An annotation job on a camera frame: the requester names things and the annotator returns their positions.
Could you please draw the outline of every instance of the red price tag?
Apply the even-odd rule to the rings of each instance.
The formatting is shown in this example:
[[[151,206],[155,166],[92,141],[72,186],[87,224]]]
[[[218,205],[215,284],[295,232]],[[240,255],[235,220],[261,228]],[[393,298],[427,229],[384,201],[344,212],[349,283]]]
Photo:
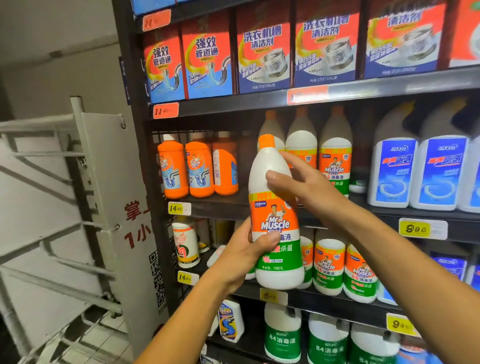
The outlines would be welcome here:
[[[288,105],[311,104],[328,100],[328,85],[291,88],[287,91]]]
[[[179,115],[179,103],[156,104],[153,106],[154,119],[176,118]]]
[[[154,30],[161,28],[170,24],[172,18],[172,10],[165,9],[153,14],[145,15],[142,23],[142,30],[148,32],[149,30]]]

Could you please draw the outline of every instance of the price tag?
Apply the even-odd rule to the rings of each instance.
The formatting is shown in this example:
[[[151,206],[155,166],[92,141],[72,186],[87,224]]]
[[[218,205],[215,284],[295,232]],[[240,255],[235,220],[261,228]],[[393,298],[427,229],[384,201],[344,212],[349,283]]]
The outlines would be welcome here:
[[[287,104],[310,104],[312,102],[328,101],[328,85],[317,85],[291,88],[287,91]]]
[[[154,119],[176,118],[179,115],[179,103],[170,102],[168,104],[153,105]]]
[[[387,313],[387,330],[421,338],[419,332],[413,327],[410,320],[403,315]]]
[[[142,21],[142,30],[148,32],[170,24],[172,19],[172,10],[165,9],[153,14],[145,15]]]
[[[177,275],[177,281],[179,283],[188,284],[190,286],[194,286],[197,284],[200,276],[195,273],[184,272],[183,270],[179,270]]]
[[[168,202],[168,213],[170,215],[190,216],[192,214],[192,204],[190,202]]]
[[[260,288],[260,301],[271,302],[286,306],[288,304],[288,293],[268,288]]]
[[[446,240],[448,237],[448,222],[444,220],[401,218],[398,221],[398,233],[411,238]]]

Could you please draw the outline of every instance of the yellow price tag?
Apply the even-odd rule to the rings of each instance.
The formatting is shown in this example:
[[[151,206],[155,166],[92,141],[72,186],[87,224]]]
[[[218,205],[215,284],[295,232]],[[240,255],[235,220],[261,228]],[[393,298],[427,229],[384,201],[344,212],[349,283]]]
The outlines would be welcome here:
[[[170,215],[185,215],[192,214],[192,204],[190,202],[169,202],[168,213]]]
[[[270,290],[268,288],[260,288],[260,301],[286,306],[288,304],[288,293]]]
[[[194,286],[199,279],[200,276],[198,274],[184,272],[183,270],[179,270],[177,275],[177,281],[179,283],[189,284],[191,286]]]
[[[398,232],[403,236],[428,238],[430,236],[430,223],[412,220],[399,221]]]
[[[387,313],[387,330],[421,338],[410,320],[403,315]]]

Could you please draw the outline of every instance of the hand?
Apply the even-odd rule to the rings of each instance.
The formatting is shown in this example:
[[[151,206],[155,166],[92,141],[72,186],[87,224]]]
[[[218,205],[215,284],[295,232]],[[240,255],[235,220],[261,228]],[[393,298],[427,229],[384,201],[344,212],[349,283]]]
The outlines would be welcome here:
[[[235,292],[245,280],[245,275],[257,264],[258,258],[265,252],[271,252],[280,242],[278,231],[262,235],[252,241],[252,222],[248,217],[233,233],[227,247],[207,272],[220,279],[226,294]]]
[[[287,201],[295,196],[297,202],[304,205],[327,227],[328,225],[333,227],[332,223],[336,225],[341,222],[340,214],[335,212],[356,206],[345,198],[319,170],[314,169],[303,159],[287,152],[280,152],[280,154],[288,164],[293,166],[292,175],[296,180],[286,174],[269,170],[265,175],[268,188],[277,196]]]

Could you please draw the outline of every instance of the green label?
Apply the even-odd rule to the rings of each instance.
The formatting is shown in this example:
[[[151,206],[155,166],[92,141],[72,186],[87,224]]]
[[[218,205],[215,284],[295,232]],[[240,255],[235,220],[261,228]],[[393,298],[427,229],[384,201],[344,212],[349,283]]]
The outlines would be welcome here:
[[[271,253],[264,254],[258,259],[257,269],[285,271],[303,266],[300,240],[280,243]]]
[[[369,354],[360,349],[352,340],[350,340],[350,343],[348,364],[395,364],[396,355],[377,356]]]
[[[335,187],[338,189],[342,194],[348,194],[348,186],[350,185],[350,179],[343,180],[343,181],[335,181]]]
[[[278,331],[266,326],[265,349],[280,359],[296,359],[300,356],[300,329]]]
[[[315,273],[313,274],[313,279],[315,282],[322,287],[325,288],[339,288],[342,286],[343,283],[343,273],[339,276],[327,276],[322,272],[319,272],[315,269]]]
[[[378,280],[367,283],[355,280],[348,275],[348,269],[345,270],[345,287],[352,293],[363,297],[372,297],[377,294]]]
[[[310,333],[308,358],[313,364],[345,364],[348,337],[339,341],[324,341]]]
[[[310,282],[312,280],[313,267],[305,270],[305,278],[303,278],[303,283]]]

